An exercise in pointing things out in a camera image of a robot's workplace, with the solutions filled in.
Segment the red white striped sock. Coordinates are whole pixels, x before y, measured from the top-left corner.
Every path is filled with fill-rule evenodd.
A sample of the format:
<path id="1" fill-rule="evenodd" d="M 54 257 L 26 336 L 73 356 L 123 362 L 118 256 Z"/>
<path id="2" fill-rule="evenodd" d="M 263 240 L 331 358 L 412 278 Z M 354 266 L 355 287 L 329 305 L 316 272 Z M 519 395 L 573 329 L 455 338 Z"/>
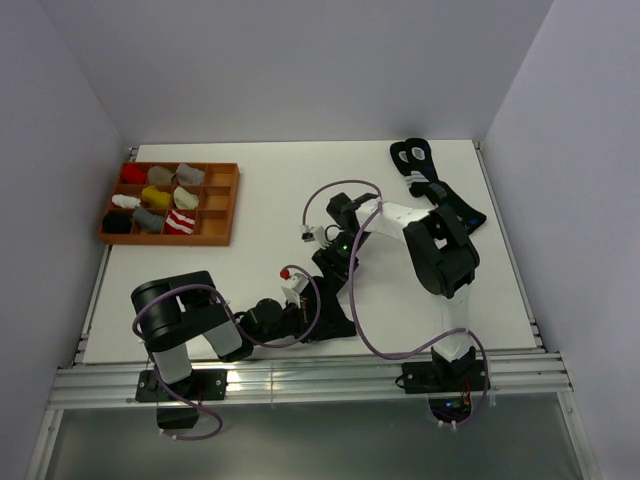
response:
<path id="1" fill-rule="evenodd" d="M 170 210 L 165 219 L 165 232 L 170 235 L 191 235 L 196 219 L 177 210 Z"/>

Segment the orange compartment tray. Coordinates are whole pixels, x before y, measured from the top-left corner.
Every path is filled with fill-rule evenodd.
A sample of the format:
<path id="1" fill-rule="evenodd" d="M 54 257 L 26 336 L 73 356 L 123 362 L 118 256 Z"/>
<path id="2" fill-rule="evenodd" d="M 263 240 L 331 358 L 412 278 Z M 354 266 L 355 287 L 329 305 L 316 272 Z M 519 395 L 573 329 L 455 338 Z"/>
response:
<path id="1" fill-rule="evenodd" d="M 127 162 L 101 220 L 107 245 L 228 246 L 235 163 Z"/>

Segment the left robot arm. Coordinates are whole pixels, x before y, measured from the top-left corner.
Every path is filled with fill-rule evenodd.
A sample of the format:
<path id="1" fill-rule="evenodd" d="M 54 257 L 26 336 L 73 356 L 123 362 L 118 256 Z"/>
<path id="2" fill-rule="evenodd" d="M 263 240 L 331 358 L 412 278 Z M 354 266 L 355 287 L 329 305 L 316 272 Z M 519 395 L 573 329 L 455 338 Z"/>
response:
<path id="1" fill-rule="evenodd" d="M 224 362 L 243 360 L 256 346 L 289 348 L 298 343 L 353 337 L 355 326 L 333 285 L 299 267 L 281 270 L 285 301 L 260 300 L 233 313 L 207 271 L 147 282 L 131 294 L 133 332 L 159 374 L 159 388 L 183 399 L 195 386 L 187 343 L 202 336 Z"/>

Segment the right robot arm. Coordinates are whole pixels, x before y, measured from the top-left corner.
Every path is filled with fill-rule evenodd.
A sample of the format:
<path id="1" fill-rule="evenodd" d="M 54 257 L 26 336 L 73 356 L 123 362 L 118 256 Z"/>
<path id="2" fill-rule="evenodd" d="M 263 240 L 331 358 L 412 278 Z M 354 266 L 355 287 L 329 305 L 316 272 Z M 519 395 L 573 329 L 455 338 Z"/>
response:
<path id="1" fill-rule="evenodd" d="M 435 383 L 446 390 L 457 388 L 467 377 L 466 365 L 476 360 L 482 347 L 469 330 L 468 305 L 480 258 L 454 211 L 445 205 L 410 208 L 384 201 L 373 193 L 355 199 L 340 193 L 329 200 L 326 211 L 340 233 L 327 241 L 318 230 L 306 227 L 305 232 L 320 245 L 312 261 L 326 280 L 338 288 L 348 288 L 352 320 L 363 343 L 376 356 L 387 360 L 408 359 L 431 349 L 433 360 L 437 361 L 432 368 Z M 372 234 L 392 238 L 406 247 L 419 283 L 441 305 L 444 332 L 410 352 L 378 350 L 364 334 L 358 319 L 354 285 L 357 252 Z"/>

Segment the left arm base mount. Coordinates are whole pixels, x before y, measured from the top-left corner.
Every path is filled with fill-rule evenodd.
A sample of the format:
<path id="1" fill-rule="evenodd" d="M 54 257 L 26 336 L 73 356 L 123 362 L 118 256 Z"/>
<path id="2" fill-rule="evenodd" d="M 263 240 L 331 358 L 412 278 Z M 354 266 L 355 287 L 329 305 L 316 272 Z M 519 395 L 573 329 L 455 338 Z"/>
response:
<path id="1" fill-rule="evenodd" d="M 169 388 L 179 397 L 198 405 L 223 400 L 226 387 L 225 369 L 196 369 L 187 378 L 169 384 Z M 201 416 L 194 406 L 169 393 L 152 369 L 143 370 L 139 374 L 134 399 L 140 404 L 157 404 L 156 423 L 164 430 L 190 430 L 196 426 Z"/>

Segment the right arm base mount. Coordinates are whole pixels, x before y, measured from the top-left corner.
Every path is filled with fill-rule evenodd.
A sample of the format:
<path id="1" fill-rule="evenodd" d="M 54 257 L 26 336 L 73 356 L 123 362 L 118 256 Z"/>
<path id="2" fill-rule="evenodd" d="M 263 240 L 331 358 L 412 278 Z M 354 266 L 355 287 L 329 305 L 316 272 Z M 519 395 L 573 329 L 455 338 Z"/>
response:
<path id="1" fill-rule="evenodd" d="M 435 356 L 430 361 L 403 363 L 395 384 L 407 395 L 427 395 L 437 424 L 453 430 L 473 416 L 491 387 L 488 368 L 474 351 L 469 359 L 453 362 Z"/>

